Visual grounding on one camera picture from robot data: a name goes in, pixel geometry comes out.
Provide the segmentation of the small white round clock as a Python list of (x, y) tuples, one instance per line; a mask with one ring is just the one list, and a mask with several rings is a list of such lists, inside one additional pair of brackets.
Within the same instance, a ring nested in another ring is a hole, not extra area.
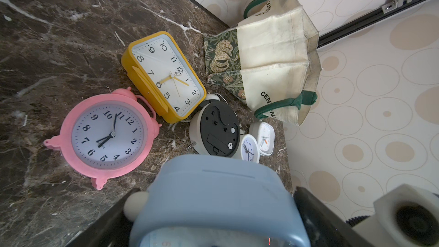
[(235, 159), (259, 163), (260, 151), (257, 140), (251, 134), (241, 136), (238, 150), (234, 155)]

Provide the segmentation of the cream canvas tote bag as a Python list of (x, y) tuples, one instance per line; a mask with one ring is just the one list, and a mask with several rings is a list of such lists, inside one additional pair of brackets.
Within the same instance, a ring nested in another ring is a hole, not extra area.
[(259, 120), (302, 125), (318, 96), (319, 32), (298, 0), (254, 0), (235, 27), (204, 39), (208, 81)]

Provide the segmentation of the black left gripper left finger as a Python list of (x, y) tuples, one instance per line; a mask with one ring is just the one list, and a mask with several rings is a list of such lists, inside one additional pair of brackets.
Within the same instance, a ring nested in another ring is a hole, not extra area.
[(123, 207), (126, 200), (140, 188), (131, 189), (118, 202), (116, 202), (98, 220), (86, 230), (75, 236), (67, 247), (128, 247), (129, 236), (133, 223), (124, 213)]

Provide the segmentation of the white square orange-number clock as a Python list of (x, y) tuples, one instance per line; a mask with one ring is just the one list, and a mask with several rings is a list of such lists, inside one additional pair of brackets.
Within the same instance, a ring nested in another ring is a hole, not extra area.
[(275, 132), (273, 127), (263, 121), (250, 125), (249, 134), (257, 141), (257, 147), (262, 156), (270, 156), (274, 151)]

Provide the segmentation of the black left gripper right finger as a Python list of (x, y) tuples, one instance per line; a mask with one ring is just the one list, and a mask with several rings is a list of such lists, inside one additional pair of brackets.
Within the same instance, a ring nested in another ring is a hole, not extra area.
[(308, 238), (313, 247), (370, 247), (371, 244), (353, 230), (310, 191), (297, 187), (293, 194)]

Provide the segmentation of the white clock black back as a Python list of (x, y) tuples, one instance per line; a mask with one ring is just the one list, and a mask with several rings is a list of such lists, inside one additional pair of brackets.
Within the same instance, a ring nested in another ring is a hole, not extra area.
[(240, 140), (237, 114), (220, 94), (208, 94), (189, 126), (190, 145), (198, 154), (231, 158)]

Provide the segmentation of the pink twin-bell alarm clock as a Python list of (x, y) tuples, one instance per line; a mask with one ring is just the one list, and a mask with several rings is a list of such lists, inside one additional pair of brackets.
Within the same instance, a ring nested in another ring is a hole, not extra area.
[(58, 136), (44, 141), (101, 190), (128, 174), (149, 155), (161, 124), (147, 100), (131, 88), (83, 100), (66, 116)]

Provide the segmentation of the yellow square alarm clock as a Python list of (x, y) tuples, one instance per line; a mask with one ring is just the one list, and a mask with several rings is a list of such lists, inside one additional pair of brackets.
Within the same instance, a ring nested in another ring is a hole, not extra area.
[(185, 120), (207, 92), (174, 38), (161, 31), (132, 42), (121, 63), (128, 77), (167, 123)]

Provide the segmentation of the blue square clock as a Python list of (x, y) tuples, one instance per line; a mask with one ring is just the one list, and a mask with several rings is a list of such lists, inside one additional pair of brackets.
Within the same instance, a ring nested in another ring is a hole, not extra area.
[(275, 171), (187, 154), (165, 163), (129, 236), (131, 247), (308, 247), (293, 196)]

